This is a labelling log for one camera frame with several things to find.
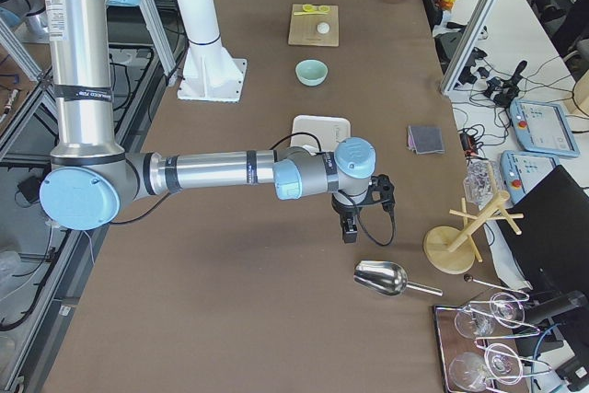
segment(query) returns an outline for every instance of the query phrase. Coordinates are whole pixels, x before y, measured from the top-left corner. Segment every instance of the blue and white control panel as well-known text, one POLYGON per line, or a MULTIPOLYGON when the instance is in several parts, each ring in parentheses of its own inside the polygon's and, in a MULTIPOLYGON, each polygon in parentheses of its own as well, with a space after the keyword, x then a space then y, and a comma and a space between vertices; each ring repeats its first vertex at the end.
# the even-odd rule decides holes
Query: blue and white control panel
POLYGON ((501 155, 501 171, 505 187, 516 204, 536 187, 549 172, 560 164, 552 154, 505 151, 501 155))
POLYGON ((509 111, 517 140, 526 151, 556 156, 581 154, 558 103, 516 99, 509 111))

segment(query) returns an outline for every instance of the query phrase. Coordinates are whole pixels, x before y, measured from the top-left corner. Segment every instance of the brown table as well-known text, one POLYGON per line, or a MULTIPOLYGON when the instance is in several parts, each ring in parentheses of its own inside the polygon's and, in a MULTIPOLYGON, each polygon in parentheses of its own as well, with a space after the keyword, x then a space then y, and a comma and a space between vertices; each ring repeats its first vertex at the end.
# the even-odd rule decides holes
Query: brown table
MULTIPOLYGON (((281 202, 273 186, 184 191, 144 221, 110 229, 44 391, 441 391, 431 305, 479 287, 442 274, 426 231, 459 226, 465 162, 421 0, 215 0, 225 46, 248 59, 236 105, 170 89, 144 146, 164 155, 264 149, 298 114, 344 117, 396 185, 397 237, 343 244, 328 195, 281 202), (340 47, 289 47, 293 3, 340 6, 340 47), (295 65, 329 67, 304 87, 295 65), (417 156, 408 124, 437 125, 444 155, 417 156), (389 298, 352 280, 362 259, 393 260, 443 298, 389 298)), ((142 213, 135 203, 122 216, 142 213)), ((380 208, 364 220, 379 238, 380 208)), ((473 273, 494 277, 488 248, 473 273)))

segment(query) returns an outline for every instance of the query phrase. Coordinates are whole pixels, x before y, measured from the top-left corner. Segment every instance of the round wooden base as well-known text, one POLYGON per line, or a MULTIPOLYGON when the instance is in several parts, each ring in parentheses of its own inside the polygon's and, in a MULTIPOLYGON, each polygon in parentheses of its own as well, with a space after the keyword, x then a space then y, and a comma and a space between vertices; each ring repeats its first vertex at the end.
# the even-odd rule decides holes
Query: round wooden base
POLYGON ((433 266, 445 273, 458 275, 466 272, 475 262, 475 254, 467 241, 454 252, 448 252, 448 245, 460 231, 447 225, 440 225, 430 230, 423 240, 423 250, 433 266))

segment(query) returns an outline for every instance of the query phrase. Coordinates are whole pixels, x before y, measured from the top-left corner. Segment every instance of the white table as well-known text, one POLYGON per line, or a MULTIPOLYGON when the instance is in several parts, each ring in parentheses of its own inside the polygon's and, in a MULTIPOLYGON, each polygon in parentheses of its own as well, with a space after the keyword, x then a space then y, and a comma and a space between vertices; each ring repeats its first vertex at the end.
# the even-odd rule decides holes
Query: white table
MULTIPOLYGON (((466 24, 477 2, 478 0, 457 0, 452 10, 451 20, 456 23, 466 24)), ((486 25, 489 37, 486 40, 479 40, 477 47, 488 54, 486 60, 493 68, 501 73, 505 73, 502 75, 496 71, 491 71, 491 76, 497 75, 501 78, 509 78, 520 61, 527 60, 527 68, 523 72, 523 76, 533 75, 530 80, 545 85, 550 85, 556 80, 561 79, 557 83, 554 83, 553 86, 564 90, 548 87, 539 87, 531 90, 532 87, 537 87, 538 85, 533 85, 529 82, 526 84, 526 81, 522 80, 519 84, 520 88, 522 90, 530 89, 524 95, 526 99, 547 102, 569 98, 571 96, 571 93, 567 91, 572 89, 574 80, 568 76, 568 69, 558 56, 558 53, 526 0, 498 0, 487 19, 486 25)), ((434 29, 433 31, 434 35, 439 32, 444 32, 444 30, 434 29)), ((482 62, 477 63, 477 67, 479 66, 490 69, 489 66, 482 62)), ((461 129, 481 123, 485 126, 488 133, 502 135, 503 130, 496 127, 493 123, 494 110, 464 104, 464 102, 468 102, 468 98, 471 95, 471 86, 460 88, 466 89, 466 91, 454 90, 449 94, 449 98, 452 100, 453 107, 455 108, 457 128, 461 129)), ((472 89, 474 91, 481 91, 486 88, 486 82, 479 80, 472 89)), ((483 98, 482 95, 475 97, 475 99, 483 98)), ((492 105, 492 102, 487 100, 484 104, 492 105)), ((589 128, 589 121, 587 120, 569 118, 568 121, 573 130, 585 130, 589 128)), ((562 158, 560 162, 581 186, 589 186, 589 134, 575 135, 575 140, 581 150, 581 156, 574 159, 562 158)), ((500 142, 500 140, 492 137, 485 137, 483 141, 489 144, 500 142)), ((509 136, 501 145, 484 147, 483 155, 488 159, 499 161, 501 153, 508 149, 523 150, 515 139, 513 129, 509 130, 509 136)), ((526 286, 523 276, 514 265, 511 252, 501 235, 501 231, 494 223, 491 223, 491 228, 495 236, 494 243, 491 246, 491 252, 498 276, 513 288, 526 286)), ((487 235, 491 242, 492 236, 489 233, 487 235)), ((543 353, 542 355, 544 361, 555 367, 564 363, 570 357, 572 357, 572 351, 566 344, 562 349, 543 353)), ((542 386, 542 391, 547 393, 560 382, 556 375, 540 376, 537 380, 542 386)), ((585 393, 589 392, 589 387, 582 391, 585 393)))

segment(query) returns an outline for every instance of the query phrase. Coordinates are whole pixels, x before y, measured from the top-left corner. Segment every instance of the metal scoop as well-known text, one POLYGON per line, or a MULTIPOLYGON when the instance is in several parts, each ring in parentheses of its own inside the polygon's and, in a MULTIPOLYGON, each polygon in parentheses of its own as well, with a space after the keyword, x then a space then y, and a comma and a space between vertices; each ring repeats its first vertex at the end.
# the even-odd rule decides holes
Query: metal scoop
POLYGON ((408 281, 405 269, 391 261, 360 261, 353 273, 353 279, 387 296, 402 294, 408 288, 432 295, 444 294, 440 289, 408 281))

